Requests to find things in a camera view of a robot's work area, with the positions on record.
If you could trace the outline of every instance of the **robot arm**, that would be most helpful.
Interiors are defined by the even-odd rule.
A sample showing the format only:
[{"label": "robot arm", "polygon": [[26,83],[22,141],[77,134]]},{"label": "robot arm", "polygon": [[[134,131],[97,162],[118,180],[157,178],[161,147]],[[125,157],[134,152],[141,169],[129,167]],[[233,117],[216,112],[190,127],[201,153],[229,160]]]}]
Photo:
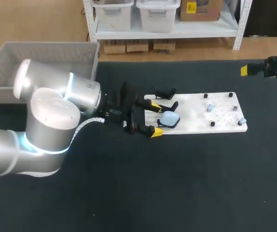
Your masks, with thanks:
[{"label": "robot arm", "polygon": [[[158,97],[171,99],[176,90],[157,92]],[[15,77],[14,95],[26,102],[28,108],[25,132],[0,130],[0,175],[8,173],[48,176],[61,167],[66,153],[79,130],[86,124],[114,122],[126,131],[138,131],[148,137],[163,134],[153,126],[136,125],[133,106],[154,112],[174,111],[178,107],[156,105],[140,100],[135,89],[124,84],[120,102],[111,94],[103,94],[98,82],[87,80],[72,72],[62,72],[34,60],[24,60]],[[79,125],[80,117],[91,118]]]}]

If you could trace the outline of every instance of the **gray plastic basket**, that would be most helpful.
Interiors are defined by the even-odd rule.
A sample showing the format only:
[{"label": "gray plastic basket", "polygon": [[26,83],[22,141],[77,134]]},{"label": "gray plastic basket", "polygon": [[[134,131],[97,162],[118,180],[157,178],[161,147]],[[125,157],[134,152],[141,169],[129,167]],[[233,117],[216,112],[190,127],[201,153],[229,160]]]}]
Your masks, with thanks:
[{"label": "gray plastic basket", "polygon": [[99,43],[6,42],[0,49],[0,103],[23,103],[13,94],[15,74],[24,59],[34,59],[95,80]]}]

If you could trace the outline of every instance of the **pegboard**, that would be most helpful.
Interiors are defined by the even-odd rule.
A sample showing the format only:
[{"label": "pegboard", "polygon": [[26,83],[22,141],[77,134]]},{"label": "pegboard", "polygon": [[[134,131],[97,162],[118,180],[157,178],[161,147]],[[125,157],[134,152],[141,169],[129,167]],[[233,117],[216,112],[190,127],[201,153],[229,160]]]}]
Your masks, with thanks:
[{"label": "pegboard", "polygon": [[[163,128],[164,134],[201,134],[201,133],[230,133],[245,132],[247,124],[238,125],[238,121],[244,117],[238,98],[234,92],[229,97],[229,92],[225,93],[207,93],[204,94],[175,94],[171,100],[156,99],[155,95],[145,95],[145,99],[151,99],[154,103],[171,107],[175,101],[179,106],[176,113],[180,115],[180,122],[174,129]],[[211,112],[207,112],[208,105],[214,106]],[[161,113],[145,111],[146,126],[158,127],[157,119]]]}]

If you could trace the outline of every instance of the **shelf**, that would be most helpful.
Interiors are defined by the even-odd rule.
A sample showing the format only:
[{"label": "shelf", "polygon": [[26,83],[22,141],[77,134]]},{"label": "shelf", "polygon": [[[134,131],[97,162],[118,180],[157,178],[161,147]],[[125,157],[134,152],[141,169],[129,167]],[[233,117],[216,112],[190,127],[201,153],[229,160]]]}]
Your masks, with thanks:
[{"label": "shelf", "polygon": [[100,24],[95,33],[97,40],[118,39],[173,39],[173,38],[207,38],[235,37],[238,24],[224,3],[220,19],[217,22],[180,22],[176,14],[175,28],[169,33],[150,33],[142,31],[139,9],[134,7],[132,12],[132,27],[130,31],[103,31]]}]

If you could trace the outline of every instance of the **wooden floor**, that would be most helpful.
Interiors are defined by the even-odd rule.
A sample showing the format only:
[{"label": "wooden floor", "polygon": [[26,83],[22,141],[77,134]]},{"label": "wooden floor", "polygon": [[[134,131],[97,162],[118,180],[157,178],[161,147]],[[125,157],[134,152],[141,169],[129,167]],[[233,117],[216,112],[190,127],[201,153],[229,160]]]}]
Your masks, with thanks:
[{"label": "wooden floor", "polygon": [[[0,0],[0,46],[5,41],[86,41],[83,0]],[[166,54],[104,55],[100,61],[182,61],[262,59],[277,56],[277,38],[244,38],[233,51],[233,38],[177,40]]]}]

